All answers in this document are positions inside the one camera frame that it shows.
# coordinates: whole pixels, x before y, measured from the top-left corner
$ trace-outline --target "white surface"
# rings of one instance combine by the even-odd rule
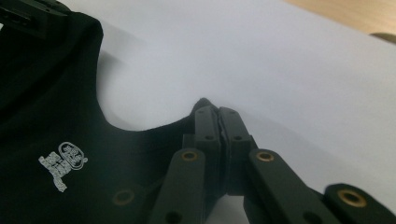
[[[105,30],[98,97],[127,130],[206,97],[313,189],[360,187],[396,212],[396,47],[280,0],[64,0]],[[206,222],[248,223],[240,198]]]

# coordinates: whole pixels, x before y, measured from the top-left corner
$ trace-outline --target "logo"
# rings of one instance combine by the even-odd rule
[[[52,174],[55,187],[60,192],[64,192],[67,186],[62,181],[62,177],[71,170],[80,170],[88,158],[84,157],[81,149],[69,142],[61,143],[58,151],[60,155],[52,151],[47,158],[41,156],[38,161]]]

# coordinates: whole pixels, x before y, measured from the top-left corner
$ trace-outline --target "black t-shirt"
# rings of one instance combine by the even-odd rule
[[[111,126],[96,99],[102,37],[75,12],[59,44],[1,30],[0,223],[147,220],[193,111],[210,103],[152,130]]]

